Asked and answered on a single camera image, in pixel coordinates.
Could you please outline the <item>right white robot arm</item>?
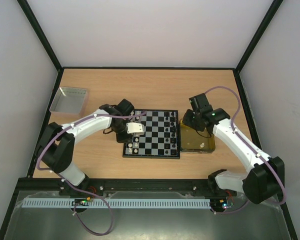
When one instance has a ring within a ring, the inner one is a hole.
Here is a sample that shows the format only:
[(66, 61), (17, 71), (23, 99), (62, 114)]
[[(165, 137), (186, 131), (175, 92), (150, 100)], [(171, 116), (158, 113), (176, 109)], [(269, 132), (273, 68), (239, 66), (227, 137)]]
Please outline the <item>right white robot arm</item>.
[(213, 109), (206, 95), (189, 98), (188, 109), (182, 122), (191, 129), (221, 140), (240, 160), (245, 173), (220, 169), (208, 176), (208, 191), (219, 196), (225, 190), (244, 194), (247, 199), (260, 204), (284, 193), (285, 165), (280, 157), (271, 157), (257, 147), (234, 124), (233, 118), (222, 108)]

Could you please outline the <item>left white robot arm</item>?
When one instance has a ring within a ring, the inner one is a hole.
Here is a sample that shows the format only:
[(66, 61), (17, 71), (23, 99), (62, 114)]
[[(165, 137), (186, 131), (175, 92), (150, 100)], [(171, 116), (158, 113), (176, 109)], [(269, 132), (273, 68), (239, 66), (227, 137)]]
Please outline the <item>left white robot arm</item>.
[(117, 105), (104, 104), (95, 112), (66, 124), (48, 124), (35, 148), (36, 168), (52, 171), (73, 186), (79, 186), (88, 177), (73, 160), (75, 145), (92, 134), (109, 129), (118, 143), (131, 143), (133, 134), (144, 134), (145, 127), (132, 119), (131, 102), (123, 99)]

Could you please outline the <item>black magnetic chess board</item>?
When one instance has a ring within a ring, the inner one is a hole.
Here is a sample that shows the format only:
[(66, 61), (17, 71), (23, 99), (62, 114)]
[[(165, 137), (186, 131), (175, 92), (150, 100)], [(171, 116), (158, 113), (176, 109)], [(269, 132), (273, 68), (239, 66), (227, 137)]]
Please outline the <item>black magnetic chess board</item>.
[(128, 147), (128, 143), (123, 145), (124, 158), (180, 158), (181, 137), (177, 110), (135, 109), (132, 115), (135, 117), (131, 121), (143, 124), (145, 133), (133, 135), (132, 147)]

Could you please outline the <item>silver metal tray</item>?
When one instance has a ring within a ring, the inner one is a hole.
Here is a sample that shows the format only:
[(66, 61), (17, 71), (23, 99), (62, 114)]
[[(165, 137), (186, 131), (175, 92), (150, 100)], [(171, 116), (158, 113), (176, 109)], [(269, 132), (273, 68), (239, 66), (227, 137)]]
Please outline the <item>silver metal tray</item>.
[(82, 116), (89, 98), (86, 88), (61, 86), (57, 89), (49, 111), (54, 115)]

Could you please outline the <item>black frame enclosure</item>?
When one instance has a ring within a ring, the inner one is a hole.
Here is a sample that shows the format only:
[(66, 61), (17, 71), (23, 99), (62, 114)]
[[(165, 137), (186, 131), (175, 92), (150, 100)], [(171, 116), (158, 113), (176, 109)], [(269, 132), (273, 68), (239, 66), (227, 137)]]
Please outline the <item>black frame enclosure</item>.
[[(263, 17), (260, 25), (258, 26), (256, 32), (254, 33), (248, 47), (244, 51), (238, 65), (235, 68), (231, 67), (103, 67), (103, 66), (93, 66), (93, 69), (119, 69), (119, 70), (231, 70), (234, 75), (234, 79), (236, 82), (236, 87), (238, 89), (238, 95), (240, 97), (241, 103), (243, 104), (243, 111), (245, 114), (246, 122), (248, 125), (248, 129), (250, 132), (250, 136), (252, 137), (252, 142), (256, 144), (258, 147), (261, 145), (260, 139), (257, 133), (257, 128), (255, 125), (255, 120), (251, 111), (251, 107), (247, 98), (246, 91), (244, 90), (244, 86), (241, 80), (240, 72), (244, 68), (245, 64), (247, 63), (249, 57), (251, 56), (252, 52), (254, 51), (255, 47), (257, 46), (258, 42), (260, 41), (261, 37), (263, 36), (264, 32), (266, 31), (268, 25), (274, 18), (275, 14), (277, 13), (278, 9), (280, 8), (283, 0), (274, 0), (272, 1), (270, 7), (268, 8), (265, 16)], [(57, 70), (57, 77), (55, 80), (55, 84), (53, 90), (51, 92), (51, 97), (55, 96), (57, 92), (57, 87), (59, 87), (62, 75), (65, 69), (70, 69), (70, 66), (62, 66), (53, 51), (43, 29), (41, 28), (34, 12), (32, 11), (28, 1), (26, 0), (19, 0), (19, 6), (21, 7), (24, 15), (26, 16), (28, 22), (30, 23), (31, 27), (33, 28), (34, 32), (36, 33), (38, 39), (40, 40), (42, 46), (44, 47), (45, 51), (47, 52), (50, 60), (52, 61), (54, 67)], [(11, 197), (9, 206), (7, 208), (5, 217), (3, 219), (3, 223), (0, 228), (0, 240), (3, 240), (7, 236), (7, 230), (13, 215), (13, 209), (17, 202), (17, 195), (21, 190), (26, 190), (29, 188), (30, 190), (55, 190), (57, 187), (57, 180), (55, 178), (51, 180), (44, 180), (40, 178), (38, 180), (34, 180), (32, 175), (34, 173), (34, 164), (36, 163), (35, 158), (33, 157), (30, 162), (30, 167), (27, 172), (26, 177), (22, 177), (18, 179), (15, 190)]]

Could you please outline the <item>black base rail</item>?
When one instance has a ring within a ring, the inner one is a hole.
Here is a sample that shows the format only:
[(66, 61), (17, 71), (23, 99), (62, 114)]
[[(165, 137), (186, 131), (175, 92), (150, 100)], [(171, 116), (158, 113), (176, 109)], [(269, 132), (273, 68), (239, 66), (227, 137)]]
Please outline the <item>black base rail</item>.
[(102, 179), (87, 178), (76, 186), (79, 190), (91, 191), (99, 196), (116, 192), (177, 192), (195, 197), (221, 198), (238, 192), (212, 189), (208, 179)]

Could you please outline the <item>gold metal tin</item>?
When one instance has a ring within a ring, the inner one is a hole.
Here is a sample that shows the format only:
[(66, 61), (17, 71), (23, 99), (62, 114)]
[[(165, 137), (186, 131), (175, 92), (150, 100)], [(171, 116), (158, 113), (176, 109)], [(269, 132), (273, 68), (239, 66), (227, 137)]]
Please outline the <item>gold metal tin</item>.
[(179, 121), (180, 127), (180, 151), (184, 153), (212, 153), (216, 149), (215, 137), (205, 129), (196, 131)]

